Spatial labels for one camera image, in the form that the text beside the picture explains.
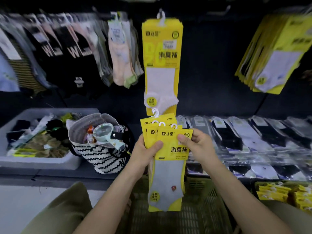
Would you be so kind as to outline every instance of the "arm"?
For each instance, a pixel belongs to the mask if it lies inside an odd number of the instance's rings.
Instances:
[[[135,144],[128,164],[73,234],[115,233],[132,188],[142,177],[145,167],[162,146],[163,143],[157,141],[151,148],[146,149],[143,135],[141,135]]]
[[[209,135],[197,129],[193,130],[192,140],[181,134],[178,135],[178,139],[190,148],[193,156],[210,175],[243,233],[293,233],[222,164],[216,155]]]

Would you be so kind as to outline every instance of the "white plastic bin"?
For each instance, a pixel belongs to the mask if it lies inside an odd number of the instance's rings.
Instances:
[[[8,146],[6,134],[12,130],[17,120],[32,121],[37,118],[43,118],[50,113],[53,113],[56,116],[63,116],[68,112],[81,113],[83,116],[87,116],[92,113],[98,113],[99,110],[96,108],[29,108],[23,111],[0,129],[0,166],[27,169],[77,169],[82,158],[73,155],[71,152],[63,158],[14,157],[6,155]]]

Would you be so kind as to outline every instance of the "olive green pants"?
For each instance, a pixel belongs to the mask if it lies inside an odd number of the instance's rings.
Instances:
[[[296,234],[311,233],[312,216],[279,201],[262,201]],[[92,209],[86,187],[78,182],[44,208],[22,234],[72,234]]]

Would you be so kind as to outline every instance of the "white floor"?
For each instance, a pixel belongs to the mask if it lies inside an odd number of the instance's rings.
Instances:
[[[0,233],[20,234],[23,228],[64,188],[0,186]],[[94,207],[104,191],[88,190]]]

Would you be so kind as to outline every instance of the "forearm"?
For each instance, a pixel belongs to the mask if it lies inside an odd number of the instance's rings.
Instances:
[[[126,166],[74,234],[115,233],[135,183],[136,178]]]
[[[290,228],[257,200],[215,157],[202,164],[243,233],[292,233]]]

